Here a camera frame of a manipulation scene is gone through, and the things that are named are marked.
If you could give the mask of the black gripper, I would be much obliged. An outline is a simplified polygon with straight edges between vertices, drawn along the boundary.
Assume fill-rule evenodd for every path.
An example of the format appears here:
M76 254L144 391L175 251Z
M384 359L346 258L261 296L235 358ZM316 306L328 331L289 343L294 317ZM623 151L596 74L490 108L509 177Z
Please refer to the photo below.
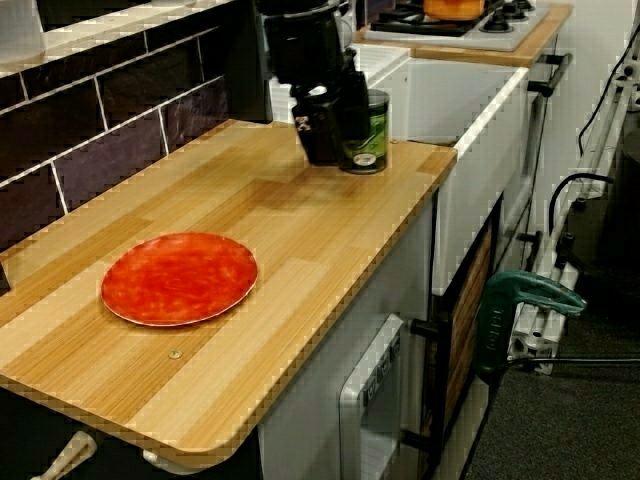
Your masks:
M365 75L355 66L355 54L344 54L343 65L317 80L293 83L290 94L298 136L311 164L340 164L343 141L362 143L369 136L369 98Z

